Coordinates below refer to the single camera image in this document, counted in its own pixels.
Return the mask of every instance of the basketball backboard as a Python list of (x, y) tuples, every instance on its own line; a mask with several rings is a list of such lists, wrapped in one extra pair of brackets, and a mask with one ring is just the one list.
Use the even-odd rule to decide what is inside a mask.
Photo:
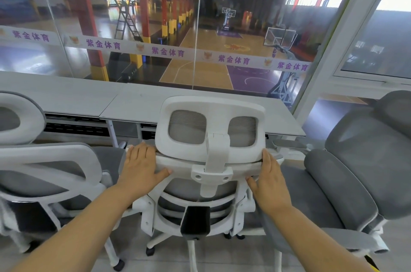
[(235, 17), (235, 12), (236, 10), (234, 9), (223, 7), (223, 14), (225, 14), (229, 18)]
[(264, 46), (281, 46), (284, 49), (290, 49), (296, 37), (295, 30), (268, 28), (265, 34)]

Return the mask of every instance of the hand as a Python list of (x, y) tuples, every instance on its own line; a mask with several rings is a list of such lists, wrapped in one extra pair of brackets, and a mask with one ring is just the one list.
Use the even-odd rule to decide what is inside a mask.
[(137, 146), (130, 146), (127, 151), (123, 171), (116, 183), (116, 187), (130, 199), (130, 204), (136, 199), (146, 195), (154, 187), (172, 174), (172, 170), (164, 168), (157, 174), (154, 173), (155, 147), (146, 145), (145, 142)]
[(260, 208), (272, 216), (277, 210), (292, 207), (284, 176), (277, 160), (266, 150), (263, 150), (263, 163), (258, 182), (252, 177), (246, 178)]

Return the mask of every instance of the desk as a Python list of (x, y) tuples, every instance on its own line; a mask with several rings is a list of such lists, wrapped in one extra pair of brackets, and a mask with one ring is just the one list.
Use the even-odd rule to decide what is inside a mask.
[(80, 78), (0, 72), (0, 90), (24, 94), (49, 113), (98, 118), (124, 86)]
[(162, 86), (126, 84), (100, 118), (130, 122), (157, 123), (164, 100), (172, 96), (208, 96), (242, 100), (265, 107), (267, 134), (305, 136), (305, 132), (280, 99), (214, 93)]

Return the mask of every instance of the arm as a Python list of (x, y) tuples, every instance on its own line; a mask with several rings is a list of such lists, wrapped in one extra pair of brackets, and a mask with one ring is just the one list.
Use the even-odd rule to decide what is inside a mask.
[(373, 271), (291, 205), (280, 165), (267, 150), (263, 150), (258, 182), (248, 177), (247, 183), (261, 209), (273, 220), (307, 272)]
[(171, 171), (155, 170), (155, 148), (131, 146), (121, 176), (85, 210), (38, 247), (12, 272), (91, 271), (97, 256), (123, 212), (146, 195)]

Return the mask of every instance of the forearm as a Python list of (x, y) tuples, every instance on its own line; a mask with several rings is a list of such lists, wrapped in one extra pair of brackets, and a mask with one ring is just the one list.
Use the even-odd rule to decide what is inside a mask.
[(129, 204), (120, 188), (107, 189), (12, 272), (90, 271)]
[(288, 207), (270, 217), (307, 272), (372, 272), (298, 209)]

